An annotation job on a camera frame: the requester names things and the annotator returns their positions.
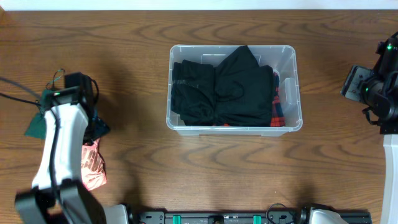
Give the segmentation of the red black plaid shirt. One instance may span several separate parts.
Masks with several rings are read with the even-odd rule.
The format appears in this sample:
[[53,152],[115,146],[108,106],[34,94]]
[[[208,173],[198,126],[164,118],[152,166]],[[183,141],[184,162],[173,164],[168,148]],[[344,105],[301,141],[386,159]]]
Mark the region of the red black plaid shirt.
[[282,104],[280,102],[280,95],[279,95],[279,85],[280,85],[280,77],[277,72],[273,72],[274,75],[274,98],[272,101],[272,110],[271,110],[271,120],[266,123],[263,120],[258,122],[242,122],[242,121],[232,121],[232,120],[224,120],[224,121],[217,121],[213,124],[213,126],[249,126],[249,127],[283,127],[286,125],[284,112],[282,110]]

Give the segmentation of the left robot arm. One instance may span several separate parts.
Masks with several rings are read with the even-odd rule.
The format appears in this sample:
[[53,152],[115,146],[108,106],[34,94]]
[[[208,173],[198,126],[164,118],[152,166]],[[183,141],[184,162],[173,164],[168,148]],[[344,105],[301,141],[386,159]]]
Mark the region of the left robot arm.
[[81,178],[81,151],[95,131],[93,93],[97,84],[80,72],[64,77],[65,87],[42,102],[46,138],[41,164],[15,207],[24,223],[106,223],[104,208]]

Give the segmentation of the black garment with tape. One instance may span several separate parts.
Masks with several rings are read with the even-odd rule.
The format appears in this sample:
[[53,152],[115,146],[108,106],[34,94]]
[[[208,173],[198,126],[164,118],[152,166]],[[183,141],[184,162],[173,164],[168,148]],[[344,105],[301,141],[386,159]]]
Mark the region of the black garment with tape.
[[175,62],[170,109],[186,126],[212,126],[215,118],[215,69],[189,60]]

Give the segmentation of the black hooded garment large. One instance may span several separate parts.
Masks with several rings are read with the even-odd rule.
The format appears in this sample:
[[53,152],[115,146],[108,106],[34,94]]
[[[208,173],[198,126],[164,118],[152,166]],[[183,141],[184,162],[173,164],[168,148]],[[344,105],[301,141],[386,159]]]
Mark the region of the black hooded garment large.
[[260,66],[247,46],[240,46],[215,68],[215,118],[258,122],[271,120],[274,98],[272,67]]

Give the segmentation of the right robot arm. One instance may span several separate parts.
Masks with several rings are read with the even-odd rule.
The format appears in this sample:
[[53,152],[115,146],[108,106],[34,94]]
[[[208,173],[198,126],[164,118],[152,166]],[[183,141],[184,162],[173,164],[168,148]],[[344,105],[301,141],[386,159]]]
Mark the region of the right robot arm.
[[397,34],[377,46],[373,68],[353,65],[341,94],[367,107],[362,110],[369,124],[384,136],[386,177],[381,223],[397,224]]

